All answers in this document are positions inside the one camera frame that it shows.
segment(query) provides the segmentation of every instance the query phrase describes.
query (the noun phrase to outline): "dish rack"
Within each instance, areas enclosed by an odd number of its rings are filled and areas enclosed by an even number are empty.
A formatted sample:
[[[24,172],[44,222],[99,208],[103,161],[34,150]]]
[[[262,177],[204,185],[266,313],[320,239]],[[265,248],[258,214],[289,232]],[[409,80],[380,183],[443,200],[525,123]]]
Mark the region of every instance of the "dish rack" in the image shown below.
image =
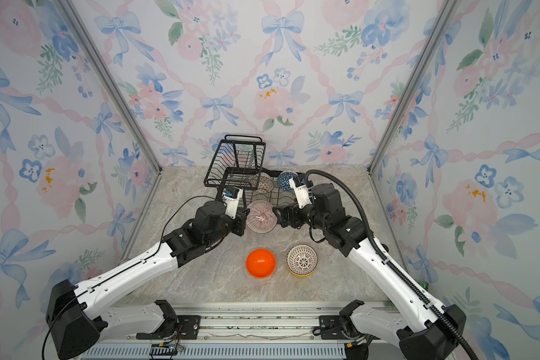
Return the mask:
[[[222,199],[222,193],[227,186],[235,186],[244,190],[241,206],[247,207],[252,201],[266,200],[272,206],[293,203],[296,200],[294,191],[286,191],[278,187],[276,178],[282,170],[268,170],[262,167],[266,143],[258,136],[226,135],[220,141],[212,158],[204,186],[217,188],[217,199]],[[261,173],[265,172],[272,178],[274,188],[267,193],[256,191],[260,183]]]

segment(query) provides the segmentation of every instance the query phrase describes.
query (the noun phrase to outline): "dish rack handle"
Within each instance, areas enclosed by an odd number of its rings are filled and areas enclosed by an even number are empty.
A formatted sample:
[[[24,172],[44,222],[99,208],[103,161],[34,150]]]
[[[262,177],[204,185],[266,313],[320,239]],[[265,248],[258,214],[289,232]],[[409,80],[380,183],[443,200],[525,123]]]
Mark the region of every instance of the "dish rack handle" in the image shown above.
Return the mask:
[[[234,137],[234,138],[251,138],[251,139],[258,139],[260,142],[262,142],[262,138],[259,136],[251,136],[251,135],[233,135],[229,133],[228,135],[224,136],[224,140],[228,140],[228,137]]]

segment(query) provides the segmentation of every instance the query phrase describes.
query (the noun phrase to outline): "robotic arm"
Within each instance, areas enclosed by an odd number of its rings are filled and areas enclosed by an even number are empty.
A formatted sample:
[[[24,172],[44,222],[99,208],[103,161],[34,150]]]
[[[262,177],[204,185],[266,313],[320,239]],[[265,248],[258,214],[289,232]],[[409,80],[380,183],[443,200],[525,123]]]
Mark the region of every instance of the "robotic arm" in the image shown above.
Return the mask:
[[[464,313],[456,305],[445,307],[422,289],[382,249],[361,206],[363,221],[347,216],[339,191],[332,184],[312,187],[306,178],[311,173],[336,182],[359,206],[338,179],[311,170],[290,180],[296,202],[274,208],[279,224],[295,228],[308,224],[322,230],[328,243],[366,271],[400,311],[399,315],[380,312],[354,300],[340,311],[342,330],[349,336],[377,336],[400,347],[409,360],[444,359],[459,343],[465,343],[460,335]],[[162,339],[180,332],[181,321],[164,300],[143,307],[109,306],[147,281],[211,251],[229,233],[242,236],[249,209],[238,207],[241,198],[241,189],[227,187],[222,201],[208,201],[197,209],[194,219],[136,258],[74,286],[67,280],[55,285],[46,322],[58,357],[70,359],[98,341],[119,335],[138,332],[141,339]],[[193,326],[197,332],[198,323]]]

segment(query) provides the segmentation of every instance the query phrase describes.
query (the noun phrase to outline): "gray stone surface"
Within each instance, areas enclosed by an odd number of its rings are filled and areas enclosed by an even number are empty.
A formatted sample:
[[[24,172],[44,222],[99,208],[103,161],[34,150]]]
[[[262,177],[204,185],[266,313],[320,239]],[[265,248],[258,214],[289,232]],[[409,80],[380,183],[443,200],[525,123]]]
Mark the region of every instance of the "gray stone surface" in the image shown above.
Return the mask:
[[[354,191],[366,211],[370,227],[390,249],[397,261],[398,249],[385,219],[378,208],[374,193],[363,166],[295,166],[299,172],[320,169],[338,177]],[[206,167],[168,167],[151,203],[148,216],[135,240],[130,257],[148,249],[160,240],[165,222],[187,199],[195,195],[215,196],[215,188],[206,188],[203,179]],[[329,182],[311,175],[315,183]],[[342,192],[346,212],[359,217],[350,198]],[[196,209],[206,198],[191,200],[166,228],[166,234],[194,217]],[[321,238],[314,231],[315,239]],[[286,255],[297,244],[307,244],[318,254],[316,270],[308,277],[297,277],[288,270]],[[248,254],[265,248],[276,257],[276,270],[265,279],[251,277],[246,271]],[[300,230],[281,228],[266,234],[257,234],[246,228],[242,237],[230,234],[216,249],[194,259],[180,270],[163,274],[127,295],[121,304],[148,304],[156,299],[166,299],[171,304],[191,302],[249,302],[249,301],[364,301],[387,300],[387,296],[356,264],[346,259],[327,242],[313,243],[308,227]]]

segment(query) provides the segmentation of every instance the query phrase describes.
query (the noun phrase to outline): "floral wallpaper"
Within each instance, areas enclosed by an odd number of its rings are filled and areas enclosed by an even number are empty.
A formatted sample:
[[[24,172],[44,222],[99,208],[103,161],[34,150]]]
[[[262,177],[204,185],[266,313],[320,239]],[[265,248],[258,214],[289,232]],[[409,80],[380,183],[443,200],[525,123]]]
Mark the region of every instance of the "floral wallpaper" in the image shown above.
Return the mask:
[[[540,359],[540,1],[460,2],[375,176],[478,357]]]
[[[56,7],[0,0],[0,359],[40,357],[52,286],[115,266],[154,175]]]
[[[367,165],[442,0],[74,5],[163,165],[209,165],[229,133],[267,164]]]

